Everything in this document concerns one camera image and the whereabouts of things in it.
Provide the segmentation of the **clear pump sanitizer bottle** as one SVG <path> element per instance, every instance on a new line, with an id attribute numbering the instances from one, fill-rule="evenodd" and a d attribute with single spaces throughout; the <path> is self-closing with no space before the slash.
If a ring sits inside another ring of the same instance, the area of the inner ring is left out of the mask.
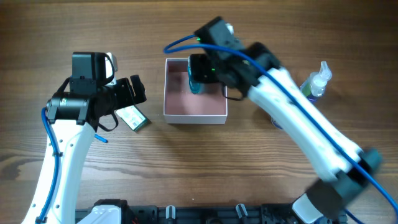
<path id="1" fill-rule="evenodd" d="M 325 93 L 326 85 L 332 78 L 332 72 L 326 61 L 321 61 L 320 70 L 312 72 L 300 86 L 300 91 L 312 103 L 318 101 Z"/>

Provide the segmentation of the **white cotton bud tub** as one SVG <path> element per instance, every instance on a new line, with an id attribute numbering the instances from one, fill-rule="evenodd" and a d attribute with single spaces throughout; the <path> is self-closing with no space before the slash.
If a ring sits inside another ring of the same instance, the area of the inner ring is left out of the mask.
<path id="1" fill-rule="evenodd" d="M 276 128 L 282 129 L 281 125 L 273 117 L 271 118 L 271 122 Z"/>

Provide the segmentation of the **blue mouthwash bottle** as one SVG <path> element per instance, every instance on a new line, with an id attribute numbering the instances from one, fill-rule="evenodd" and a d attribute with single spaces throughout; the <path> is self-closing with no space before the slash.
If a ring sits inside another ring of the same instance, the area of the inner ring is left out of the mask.
<path id="1" fill-rule="evenodd" d="M 188 84 L 190 87 L 190 91 L 194 95 L 202 94 L 204 91 L 204 86 L 202 83 L 194 82 L 193 75 L 192 75 L 192 68 L 191 68 L 191 64 L 190 64 L 189 60 L 187 63 L 187 73 L 188 73 Z"/>

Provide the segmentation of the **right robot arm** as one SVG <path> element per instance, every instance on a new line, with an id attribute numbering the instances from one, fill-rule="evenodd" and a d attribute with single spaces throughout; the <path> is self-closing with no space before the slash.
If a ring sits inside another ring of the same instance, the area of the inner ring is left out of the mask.
<path id="1" fill-rule="evenodd" d="M 336 219 L 369 184 L 381 188 L 373 177 L 381 165 L 378 151 L 364 151 L 341 134 L 262 44 L 256 43 L 253 49 L 211 44 L 196 47 L 206 52 L 207 72 L 269 113 L 313 166 L 317 181 L 290 207 L 297 221 Z"/>

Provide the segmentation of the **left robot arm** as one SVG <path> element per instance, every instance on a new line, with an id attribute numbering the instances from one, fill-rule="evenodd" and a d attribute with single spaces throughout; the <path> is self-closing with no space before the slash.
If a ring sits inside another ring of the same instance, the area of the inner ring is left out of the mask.
<path id="1" fill-rule="evenodd" d="M 24 223 L 74 223 L 86 155 L 100 119 L 146 101 L 138 75 L 116 79 L 116 57 L 108 52 L 74 52 L 72 74 L 42 108 L 47 145 L 35 194 Z"/>

